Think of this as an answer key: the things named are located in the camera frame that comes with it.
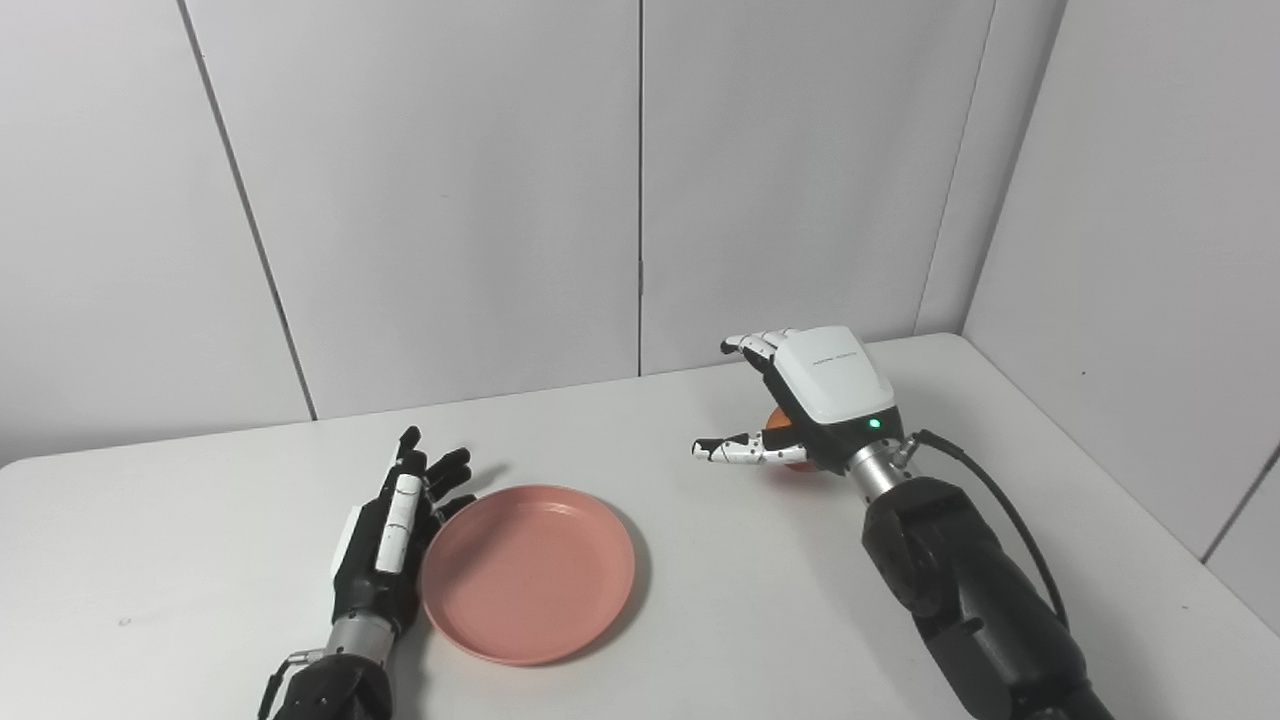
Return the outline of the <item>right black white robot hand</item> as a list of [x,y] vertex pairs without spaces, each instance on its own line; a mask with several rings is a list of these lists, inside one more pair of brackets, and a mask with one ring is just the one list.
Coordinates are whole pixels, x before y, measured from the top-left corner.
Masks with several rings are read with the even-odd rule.
[[890,379],[845,325],[782,329],[724,338],[762,377],[785,427],[700,438],[691,455],[708,462],[800,465],[841,474],[865,447],[902,443],[906,433]]

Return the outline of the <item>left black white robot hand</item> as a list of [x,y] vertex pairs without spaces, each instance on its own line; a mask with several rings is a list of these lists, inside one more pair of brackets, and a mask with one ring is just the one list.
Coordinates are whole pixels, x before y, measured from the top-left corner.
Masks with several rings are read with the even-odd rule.
[[445,498],[472,478],[470,450],[433,461],[419,448],[421,438],[417,427],[404,430],[378,495],[358,507],[334,571],[335,623],[375,618],[403,635],[421,609],[419,577],[430,543],[476,500]]

